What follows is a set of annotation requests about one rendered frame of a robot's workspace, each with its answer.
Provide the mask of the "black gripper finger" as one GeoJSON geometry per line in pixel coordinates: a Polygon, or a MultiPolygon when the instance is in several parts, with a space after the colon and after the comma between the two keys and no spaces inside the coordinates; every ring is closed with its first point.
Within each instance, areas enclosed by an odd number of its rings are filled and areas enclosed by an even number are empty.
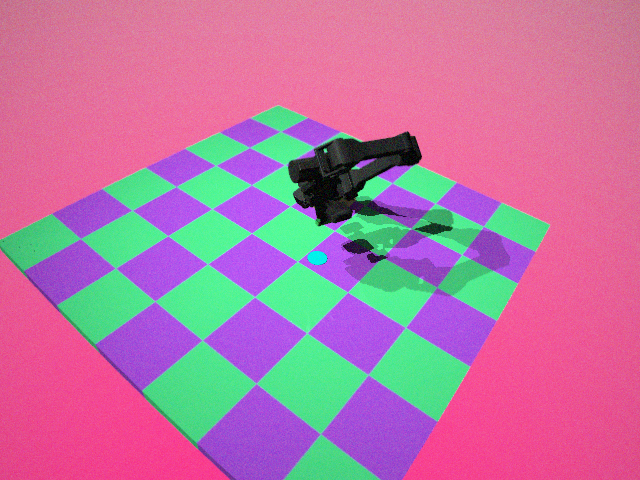
{"type": "Polygon", "coordinates": [[[321,211],[320,222],[321,222],[321,224],[323,224],[328,219],[327,216],[326,216],[326,210],[323,208],[323,206],[320,206],[320,207],[317,207],[317,208],[321,211]]]}
{"type": "Polygon", "coordinates": [[[319,203],[314,206],[317,218],[320,218],[321,215],[321,211],[317,207],[323,206],[323,204],[322,201],[319,201],[319,203]]]}

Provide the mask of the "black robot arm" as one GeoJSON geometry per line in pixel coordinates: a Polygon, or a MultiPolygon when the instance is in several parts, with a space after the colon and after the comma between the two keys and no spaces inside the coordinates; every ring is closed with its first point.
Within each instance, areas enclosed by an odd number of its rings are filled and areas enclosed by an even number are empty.
{"type": "Polygon", "coordinates": [[[395,137],[359,142],[338,138],[314,148],[315,156],[290,160],[288,172],[293,183],[308,181],[293,192],[302,208],[314,207],[324,197],[322,187],[312,180],[342,180],[337,185],[339,201],[352,200],[364,189],[366,182],[395,166],[414,166],[422,159],[415,136],[408,131],[395,137]],[[324,152],[323,149],[327,149],[324,152]],[[377,158],[359,169],[359,162],[377,158]]]}

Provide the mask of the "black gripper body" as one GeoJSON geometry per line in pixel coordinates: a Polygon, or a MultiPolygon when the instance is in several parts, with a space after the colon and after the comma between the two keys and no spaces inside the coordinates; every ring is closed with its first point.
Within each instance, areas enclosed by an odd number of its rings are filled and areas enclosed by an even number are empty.
{"type": "Polygon", "coordinates": [[[342,182],[340,178],[327,181],[319,177],[312,181],[315,185],[317,182],[322,187],[324,197],[321,198],[321,201],[324,203],[323,208],[326,210],[326,216],[332,223],[338,223],[352,218],[353,211],[349,206],[335,198],[339,197],[337,185],[342,182]]]}

